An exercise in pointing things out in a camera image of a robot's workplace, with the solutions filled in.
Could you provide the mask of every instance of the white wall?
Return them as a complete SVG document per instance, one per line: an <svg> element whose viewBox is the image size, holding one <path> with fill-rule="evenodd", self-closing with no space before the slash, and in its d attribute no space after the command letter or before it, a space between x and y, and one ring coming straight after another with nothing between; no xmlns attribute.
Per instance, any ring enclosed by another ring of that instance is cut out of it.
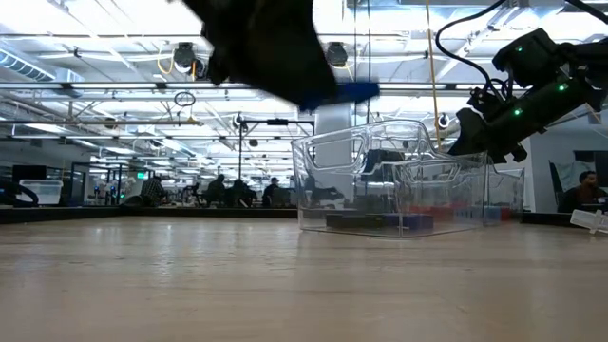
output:
<svg viewBox="0 0 608 342"><path fill-rule="evenodd" d="M592 130L553 130L530 137L536 212L555 213L557 204L549 161L574 162L573 151L608 150L608 140Z"/></svg>

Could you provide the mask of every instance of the blue object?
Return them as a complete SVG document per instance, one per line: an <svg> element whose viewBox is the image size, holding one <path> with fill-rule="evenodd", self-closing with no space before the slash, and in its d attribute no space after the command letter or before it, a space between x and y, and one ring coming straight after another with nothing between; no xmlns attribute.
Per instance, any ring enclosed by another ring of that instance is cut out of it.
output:
<svg viewBox="0 0 608 342"><path fill-rule="evenodd" d="M399 226L399 214L385 214L384 222L388 226ZM403 215L403 225L410 230L433 229L434 219L431 215L408 214Z"/></svg>
<svg viewBox="0 0 608 342"><path fill-rule="evenodd" d="M299 108L300 111L313 111L322 105L338 105L345 103L360 104L380 95L380 86L372 82L354 82L338 85L337 95L330 99L312 97Z"/></svg>
<svg viewBox="0 0 608 342"><path fill-rule="evenodd" d="M498 206L486 206L484 216L486 221L496 222L501 220L502 208Z"/></svg>
<svg viewBox="0 0 608 342"><path fill-rule="evenodd" d="M433 216L424 214L411 214L403 216L403 225L410 230L433 229Z"/></svg>

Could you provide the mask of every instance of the fluorescent light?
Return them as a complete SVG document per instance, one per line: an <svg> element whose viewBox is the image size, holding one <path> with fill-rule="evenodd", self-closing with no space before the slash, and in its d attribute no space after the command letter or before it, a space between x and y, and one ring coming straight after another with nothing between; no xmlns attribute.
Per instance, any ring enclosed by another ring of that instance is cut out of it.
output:
<svg viewBox="0 0 608 342"><path fill-rule="evenodd" d="M73 140L82 140L82 139L86 139L86 140L110 140L110 139L114 139L113 136L67 136L66 138L73 139Z"/></svg>
<svg viewBox="0 0 608 342"><path fill-rule="evenodd" d="M176 151L181 151L181 145L174 140L164 139L159 141L159 143L163 144L165 147L169 147Z"/></svg>
<svg viewBox="0 0 608 342"><path fill-rule="evenodd" d="M152 75L154 78L158 78L161 79L163 82L167 82L167 79L164 78L164 76L160 75L160 74L154 74Z"/></svg>
<svg viewBox="0 0 608 342"><path fill-rule="evenodd" d="M58 83L0 83L0 89L61 89Z"/></svg>
<svg viewBox="0 0 608 342"><path fill-rule="evenodd" d="M248 85L244 84L230 84L225 83L220 86L214 85L212 83L207 82L191 82L191 83L168 83L166 84L167 88L171 89L230 89L230 88L250 88Z"/></svg>
<svg viewBox="0 0 608 342"><path fill-rule="evenodd" d="M58 136L42 136L42 135L27 135L27 136L10 136L14 139L60 139Z"/></svg>
<svg viewBox="0 0 608 342"><path fill-rule="evenodd" d="M456 85L456 89L457 90L470 90L474 87L478 87L478 88L483 88L485 85L479 84L479 85ZM501 89L503 88L502 85L498 85L498 84L494 84L494 87L497 89ZM525 88L520 87L519 85L513 85L513 90L524 90Z"/></svg>
<svg viewBox="0 0 608 342"><path fill-rule="evenodd" d="M446 85L435 85L435 88L442 90ZM380 89L404 89L404 90L430 90L433 89L431 84L381 84Z"/></svg>
<svg viewBox="0 0 608 342"><path fill-rule="evenodd" d="M29 128L34 128L34 129L39 129L48 133L57 133L57 134L61 134L61 133L66 133L66 130L58 127L54 124L46 124L46 123L30 123L30 124L26 124L27 127Z"/></svg>
<svg viewBox="0 0 608 342"><path fill-rule="evenodd" d="M469 90L469 89L472 89L474 87L483 88L484 85L456 85L456 90Z"/></svg>
<svg viewBox="0 0 608 342"><path fill-rule="evenodd" d="M152 163L158 166L171 166L170 161L152 161Z"/></svg>
<svg viewBox="0 0 608 342"><path fill-rule="evenodd" d="M98 145L96 145L94 143L85 142L85 141L82 141L82 140L77 140L76 142L79 143L79 144L81 144L81 145L83 145L83 146L86 146L86 147L91 147L91 148L97 148L97 147L99 147Z"/></svg>
<svg viewBox="0 0 608 342"><path fill-rule="evenodd" d="M114 153L118 153L118 154L136 154L137 153L128 148L121 148L121 147L106 147L105 149L110 152L114 152Z"/></svg>
<svg viewBox="0 0 608 342"><path fill-rule="evenodd" d="M74 89L155 89L156 84L150 83L75 83L71 84Z"/></svg>

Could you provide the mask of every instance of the table surface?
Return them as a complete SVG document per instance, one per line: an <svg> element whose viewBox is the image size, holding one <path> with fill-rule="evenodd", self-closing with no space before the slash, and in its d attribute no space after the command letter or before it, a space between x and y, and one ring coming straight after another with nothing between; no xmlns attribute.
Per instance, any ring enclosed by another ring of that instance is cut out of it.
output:
<svg viewBox="0 0 608 342"><path fill-rule="evenodd" d="M608 237L503 226L391 240L294 220L0 226L16 341L606 341Z"/></svg>

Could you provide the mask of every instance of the clear plastic bin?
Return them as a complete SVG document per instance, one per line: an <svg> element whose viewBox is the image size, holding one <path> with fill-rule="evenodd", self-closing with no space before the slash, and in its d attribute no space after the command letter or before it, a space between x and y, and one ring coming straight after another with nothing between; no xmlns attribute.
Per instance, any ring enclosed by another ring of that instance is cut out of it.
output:
<svg viewBox="0 0 608 342"><path fill-rule="evenodd" d="M410 238L484 225L486 154L439 153L419 122L367 124L292 145L304 230Z"/></svg>
<svg viewBox="0 0 608 342"><path fill-rule="evenodd" d="M60 180L20 180L19 184L38 196L39 205L59 204L61 189L64 187ZM27 195L19 195L18 199L31 201Z"/></svg>
<svg viewBox="0 0 608 342"><path fill-rule="evenodd" d="M497 171L489 164L485 223L518 219L523 212L523 169Z"/></svg>

